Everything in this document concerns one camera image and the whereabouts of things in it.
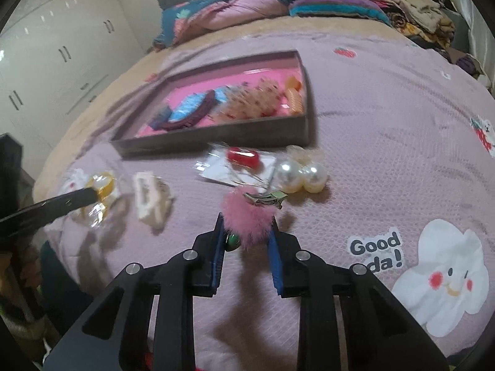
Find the metal rivet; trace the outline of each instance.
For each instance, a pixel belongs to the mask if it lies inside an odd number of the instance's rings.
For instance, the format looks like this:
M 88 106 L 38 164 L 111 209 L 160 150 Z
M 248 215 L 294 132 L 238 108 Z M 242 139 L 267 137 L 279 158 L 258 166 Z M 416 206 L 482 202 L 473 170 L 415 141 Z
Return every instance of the metal rivet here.
M 352 271 L 356 275 L 364 275 L 366 272 L 368 272 L 368 268 L 365 267 L 363 264 L 356 264 L 352 266 Z
M 134 274 L 138 273 L 140 270 L 141 270 L 141 267 L 139 266 L 139 264 L 128 264 L 125 267 L 125 271 L 130 275 L 134 275 Z
M 182 256 L 185 260 L 192 261 L 197 258 L 197 252 L 195 250 L 187 250 L 184 254 L 182 254 Z
M 307 251 L 298 251 L 296 252 L 295 257 L 300 261 L 307 261 L 309 258 L 311 258 L 311 254 L 309 254 L 309 252 Z

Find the large white pearl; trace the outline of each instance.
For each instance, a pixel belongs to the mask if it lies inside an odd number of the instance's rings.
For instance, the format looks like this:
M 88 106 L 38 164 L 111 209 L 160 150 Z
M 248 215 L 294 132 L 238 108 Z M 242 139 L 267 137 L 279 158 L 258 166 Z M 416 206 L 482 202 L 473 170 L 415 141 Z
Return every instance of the large white pearl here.
M 312 162 L 304 166 L 301 172 L 304 177 L 304 189 L 307 192 L 316 194 L 325 188 L 328 172 L 322 164 Z
M 286 194 L 297 192 L 304 184 L 301 166 L 292 159 L 280 162 L 275 170 L 275 186 Z

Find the box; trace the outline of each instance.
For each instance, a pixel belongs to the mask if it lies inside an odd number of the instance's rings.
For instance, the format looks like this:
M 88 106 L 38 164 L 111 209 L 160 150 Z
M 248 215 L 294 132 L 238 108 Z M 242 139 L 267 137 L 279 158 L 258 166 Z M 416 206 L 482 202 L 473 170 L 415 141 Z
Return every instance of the box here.
M 165 107 L 165 101 L 169 96 L 177 97 L 185 91 L 189 93 L 206 91 L 226 85 L 230 79 L 246 79 L 249 82 L 262 76 L 277 80 L 279 86 L 284 88 L 285 80 L 282 78 L 288 77 L 291 73 L 299 74 L 298 79 L 303 84 L 300 91 L 305 109 L 303 114 L 255 118 L 218 125 L 211 124 L 211 121 L 205 119 L 194 127 L 173 131 L 153 131 L 152 134 L 137 136 L 138 133 L 145 132 L 143 127 L 145 128 L 157 112 Z M 198 67 L 157 80 L 153 86 L 149 85 L 148 95 L 118 127 L 110 142 L 122 157 L 200 151 L 206 149 L 209 142 L 225 142 L 231 146 L 253 148 L 306 146 L 309 143 L 306 85 L 306 73 L 297 51 L 246 56 Z M 281 108 L 286 107 L 284 101 L 285 98 L 281 102 Z

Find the pink pom-pom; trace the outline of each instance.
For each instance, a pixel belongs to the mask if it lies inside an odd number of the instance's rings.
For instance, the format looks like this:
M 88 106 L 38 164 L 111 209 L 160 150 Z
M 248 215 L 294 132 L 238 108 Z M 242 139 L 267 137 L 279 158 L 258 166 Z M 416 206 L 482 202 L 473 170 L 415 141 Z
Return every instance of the pink pom-pom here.
M 239 236 L 244 248 L 251 247 L 265 240 L 272 228 L 275 206 L 253 205 L 243 195 L 257 194 L 251 186 L 236 187 L 229 192 L 222 202 L 222 214 L 225 228 Z

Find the beige mattress edge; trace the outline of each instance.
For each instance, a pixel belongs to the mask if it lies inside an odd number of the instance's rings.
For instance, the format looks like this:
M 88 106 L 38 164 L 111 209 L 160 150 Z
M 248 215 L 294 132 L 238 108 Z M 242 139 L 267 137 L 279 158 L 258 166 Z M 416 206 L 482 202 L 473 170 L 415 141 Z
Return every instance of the beige mattress edge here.
M 97 128 L 111 105 L 125 94 L 140 86 L 144 79 L 160 70 L 162 63 L 172 51 L 194 50 L 218 41 L 228 41 L 241 36 L 281 31 L 331 32 L 357 36 L 377 36 L 383 39 L 404 41 L 405 37 L 381 22 L 349 18 L 291 18 L 262 19 L 241 26 L 222 29 L 184 43 L 178 47 L 152 52 L 123 73 L 98 98 L 91 103 L 73 124 L 48 156 L 37 178 L 34 202 L 49 198 L 49 193 L 74 161 L 84 142 Z

